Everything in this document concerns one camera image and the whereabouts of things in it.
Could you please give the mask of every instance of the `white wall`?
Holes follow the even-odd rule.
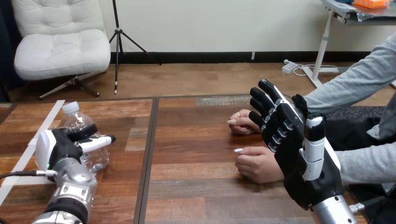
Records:
[[[99,0],[109,38],[112,0]],[[116,0],[120,27],[147,51],[317,51],[326,13],[320,0]],[[396,27],[333,21],[328,50],[370,51]],[[126,38],[124,51],[140,51]],[[115,51],[116,41],[112,42]]]

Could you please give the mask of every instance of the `gray sleeve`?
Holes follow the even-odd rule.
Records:
[[[396,33],[366,58],[304,97],[311,112],[330,113],[360,102],[396,79]]]
[[[396,182],[396,142],[335,153],[344,184]]]

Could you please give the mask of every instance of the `long fingernail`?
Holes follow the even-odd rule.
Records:
[[[236,120],[232,119],[232,120],[227,121],[227,123],[230,125],[236,125]]]
[[[237,148],[237,149],[234,150],[234,152],[241,153],[241,152],[243,152],[243,148]]]

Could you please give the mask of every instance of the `woman's hand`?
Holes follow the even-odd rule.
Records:
[[[233,114],[228,119],[228,126],[231,128],[233,133],[247,135],[252,132],[261,132],[258,125],[249,118],[250,110],[241,110],[238,113]]]
[[[256,183],[283,180],[284,176],[275,160],[274,153],[266,147],[236,149],[239,153],[235,166],[240,174]]]

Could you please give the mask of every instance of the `robotic hand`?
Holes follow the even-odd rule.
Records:
[[[324,118],[308,114],[305,103],[304,122],[272,83],[263,79],[258,85],[264,92],[252,88],[250,104],[261,115],[251,112],[249,118],[261,127],[264,142],[275,153],[290,197],[310,209],[319,223],[357,223],[342,196],[340,165],[325,138]],[[295,99],[304,101],[299,95]]]
[[[102,135],[73,143],[63,128],[40,133],[35,152],[36,164],[55,180],[57,189],[43,214],[33,224],[88,223],[98,182],[81,165],[80,156],[114,141],[114,136]]]

